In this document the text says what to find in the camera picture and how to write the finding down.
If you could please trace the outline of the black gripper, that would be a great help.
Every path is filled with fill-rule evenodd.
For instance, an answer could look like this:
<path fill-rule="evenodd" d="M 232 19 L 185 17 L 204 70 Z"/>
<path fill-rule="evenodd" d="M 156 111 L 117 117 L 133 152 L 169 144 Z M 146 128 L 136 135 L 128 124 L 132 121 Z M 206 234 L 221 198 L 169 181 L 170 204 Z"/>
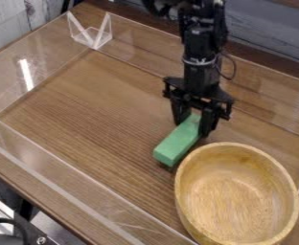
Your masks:
<path fill-rule="evenodd" d="M 220 119 L 228 120 L 232 96 L 220 87 L 221 62 L 184 64 L 184 76 L 165 77 L 162 95 L 170 102 L 173 122 L 178 125 L 192 109 L 201 111 L 197 132 L 202 138 L 216 129 Z"/>

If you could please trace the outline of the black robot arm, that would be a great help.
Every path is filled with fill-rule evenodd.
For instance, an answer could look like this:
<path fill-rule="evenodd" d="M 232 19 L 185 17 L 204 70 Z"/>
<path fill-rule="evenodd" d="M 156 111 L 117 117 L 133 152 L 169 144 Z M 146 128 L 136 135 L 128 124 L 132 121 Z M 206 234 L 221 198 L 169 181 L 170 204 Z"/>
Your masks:
<path fill-rule="evenodd" d="M 223 49 L 228 30 L 225 0 L 186 0 L 177 10 L 178 34 L 184 45 L 184 75 L 164 77 L 162 95 L 169 99 L 173 122 L 181 124 L 200 111 L 197 135 L 206 137 L 220 119 L 229 120 L 232 96 L 220 87 Z"/>

